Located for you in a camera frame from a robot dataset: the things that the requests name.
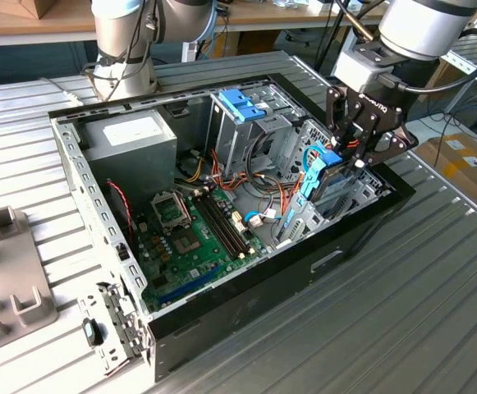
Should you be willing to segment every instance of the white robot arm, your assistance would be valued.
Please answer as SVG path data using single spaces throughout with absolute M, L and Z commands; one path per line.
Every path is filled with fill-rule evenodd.
M 468 76 L 444 86 L 425 88 L 438 58 L 460 38 L 477 35 L 464 30 L 477 11 L 477 0 L 393 0 L 374 37 L 344 8 L 367 42 L 342 52 L 334 71 L 345 86 L 328 89 L 327 126 L 333 150 L 351 159 L 351 167 L 374 165 L 415 147 L 417 139 L 404 127 L 407 111 L 419 94 L 461 86 Z M 393 132 L 389 147 L 378 149 L 381 137 Z M 353 139 L 355 149 L 347 146 Z
M 153 44 L 210 35 L 216 0 L 93 0 L 99 58 L 85 74 L 103 100 L 151 94 L 158 82 Z

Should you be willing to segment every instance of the red cable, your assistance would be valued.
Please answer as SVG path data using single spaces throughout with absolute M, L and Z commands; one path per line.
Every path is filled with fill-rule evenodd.
M 125 210 L 126 210 L 126 215 L 127 215 L 127 221 L 129 224 L 129 240 L 132 243 L 132 217 L 131 217 L 131 210 L 129 209 L 129 203 L 125 198 L 125 195 L 123 194 L 122 190 L 112 181 L 107 181 L 107 185 L 112 186 L 117 193 L 122 197 L 123 205 L 125 205 Z

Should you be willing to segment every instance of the label sticker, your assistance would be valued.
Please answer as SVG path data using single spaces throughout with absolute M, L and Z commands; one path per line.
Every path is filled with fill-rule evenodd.
M 477 157 L 475 156 L 468 156 L 464 158 L 465 161 L 470 164 L 471 167 L 477 167 Z
M 103 133 L 110 145 L 116 146 L 160 135 L 162 131 L 152 117 L 142 117 L 134 121 L 124 121 L 116 125 L 105 126 Z
M 460 141 L 457 140 L 449 140 L 446 141 L 446 143 L 450 145 L 450 147 L 454 150 L 466 149 L 466 147 Z

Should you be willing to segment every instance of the cardboard box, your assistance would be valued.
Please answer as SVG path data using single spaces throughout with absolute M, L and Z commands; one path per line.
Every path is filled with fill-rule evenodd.
M 41 19 L 56 0 L 0 0 L 0 12 L 3 14 Z
M 432 138 L 415 151 L 430 166 L 435 163 L 439 141 L 439 137 Z M 436 170 L 477 203 L 476 140 L 463 133 L 445 136 Z

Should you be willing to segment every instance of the aluminum table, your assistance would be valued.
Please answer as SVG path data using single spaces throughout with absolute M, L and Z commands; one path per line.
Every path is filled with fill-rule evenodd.
M 281 72 L 319 105 L 326 82 L 265 53 L 158 67 L 165 90 Z M 87 80 L 56 80 L 94 103 Z M 58 320 L 0 348 L 0 393 L 145 392 L 136 361 L 109 379 L 76 297 L 103 276 L 71 198 L 45 82 L 0 86 L 0 206 L 24 210 Z M 477 207 L 414 154 L 390 163 L 417 192 L 363 251 L 150 389 L 152 393 L 477 392 Z

